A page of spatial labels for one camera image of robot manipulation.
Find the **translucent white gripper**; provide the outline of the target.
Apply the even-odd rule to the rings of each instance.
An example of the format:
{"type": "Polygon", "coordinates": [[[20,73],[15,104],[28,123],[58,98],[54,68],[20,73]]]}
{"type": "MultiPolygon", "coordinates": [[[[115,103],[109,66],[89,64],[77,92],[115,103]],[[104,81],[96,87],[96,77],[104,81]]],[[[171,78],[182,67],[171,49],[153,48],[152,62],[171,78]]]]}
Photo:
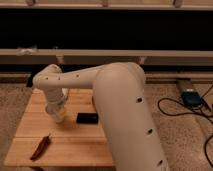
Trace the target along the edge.
{"type": "Polygon", "coordinates": [[[52,109],[50,116],[56,123],[61,123],[65,119],[65,108],[52,109]]]}

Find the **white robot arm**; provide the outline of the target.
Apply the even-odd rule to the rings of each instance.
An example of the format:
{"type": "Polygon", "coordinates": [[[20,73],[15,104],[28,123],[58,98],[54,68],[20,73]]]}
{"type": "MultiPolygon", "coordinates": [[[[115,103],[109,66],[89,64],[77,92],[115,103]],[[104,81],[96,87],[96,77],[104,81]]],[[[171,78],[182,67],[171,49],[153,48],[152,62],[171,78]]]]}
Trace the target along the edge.
{"type": "Polygon", "coordinates": [[[67,90],[93,90],[95,109],[117,171],[170,171],[145,98],[146,77],[133,62],[117,62],[64,73],[51,64],[37,73],[33,85],[46,98],[46,112],[63,119],[67,90]]]}

